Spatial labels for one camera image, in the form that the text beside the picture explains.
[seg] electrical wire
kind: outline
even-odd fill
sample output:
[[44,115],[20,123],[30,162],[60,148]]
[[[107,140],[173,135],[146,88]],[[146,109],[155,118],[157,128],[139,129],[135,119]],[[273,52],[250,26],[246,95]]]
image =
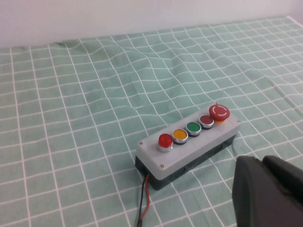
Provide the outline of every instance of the electrical wire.
[[[137,227],[142,227],[143,218],[144,218],[145,214],[147,213],[147,210],[148,210],[148,208],[150,206],[150,195],[149,195],[149,192],[148,192],[148,178],[149,178],[149,174],[147,174],[147,176],[144,178],[144,180],[142,182],[141,199],[140,199],[139,217],[138,217],[138,221],[137,221]],[[144,185],[145,185],[145,190],[146,190],[147,206],[145,208],[145,211],[144,211],[143,215],[141,216],[142,203],[143,203],[143,193],[144,193]]]
[[144,219],[144,216],[145,216],[145,214],[147,213],[148,208],[150,207],[150,195],[149,195],[149,192],[148,192],[148,178],[149,178],[149,176],[150,176],[150,175],[147,175],[147,176],[146,176],[146,181],[145,181],[145,191],[146,191],[147,206],[146,206],[146,208],[145,208],[144,213],[142,214],[142,217],[141,217],[142,220]]

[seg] black wire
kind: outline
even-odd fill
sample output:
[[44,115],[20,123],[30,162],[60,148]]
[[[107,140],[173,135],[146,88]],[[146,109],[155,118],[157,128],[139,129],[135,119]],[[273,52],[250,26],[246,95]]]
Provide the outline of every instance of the black wire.
[[147,177],[147,175],[145,176],[145,178],[144,178],[144,180],[142,182],[141,199],[140,199],[139,217],[138,217],[138,221],[137,221],[137,227],[141,227],[142,226],[141,211],[142,211],[142,202],[143,202],[144,185],[145,185],[146,177]]

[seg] black base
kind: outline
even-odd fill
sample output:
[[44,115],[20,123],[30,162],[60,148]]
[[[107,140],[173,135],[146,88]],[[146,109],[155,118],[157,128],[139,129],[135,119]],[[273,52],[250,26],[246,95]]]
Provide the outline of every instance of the black base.
[[204,128],[203,126],[201,126],[201,128],[202,128],[203,130],[209,130],[209,129],[212,129],[213,127],[211,127],[211,128]]
[[174,144],[183,145],[183,144],[186,144],[186,142],[187,142],[187,141],[185,141],[185,143],[177,143],[177,142],[174,141]]
[[189,137],[198,137],[200,135],[200,133],[198,134],[198,135],[190,135],[189,133],[188,133],[188,136]]
[[218,146],[210,149],[208,152],[204,153],[200,157],[196,158],[195,160],[191,161],[184,167],[178,169],[176,172],[172,173],[168,177],[164,178],[163,180],[157,180],[150,171],[145,167],[145,165],[141,162],[141,160],[136,156],[135,166],[140,171],[140,173],[145,177],[147,174],[150,174],[148,179],[149,183],[155,190],[160,190],[164,186],[168,185],[169,183],[173,182],[183,174],[187,173],[189,170],[193,169],[197,165],[201,164],[202,162],[206,161],[213,155],[217,154],[219,151],[223,150],[227,146],[231,145],[235,135],[224,141],[223,143],[219,144]]

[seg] white wall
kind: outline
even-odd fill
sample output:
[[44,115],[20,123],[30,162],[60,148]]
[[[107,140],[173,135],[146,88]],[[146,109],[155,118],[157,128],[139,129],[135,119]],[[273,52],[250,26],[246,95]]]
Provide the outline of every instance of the white wall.
[[0,0],[0,47],[287,15],[301,0]]
[[291,9],[291,16],[303,25],[303,1],[297,0]]

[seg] control panel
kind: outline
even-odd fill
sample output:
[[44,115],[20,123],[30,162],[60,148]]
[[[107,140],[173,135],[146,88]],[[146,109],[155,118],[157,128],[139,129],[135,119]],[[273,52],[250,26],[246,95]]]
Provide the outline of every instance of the control panel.
[[230,145],[240,124],[227,107],[214,104],[141,140],[135,165],[159,189]]

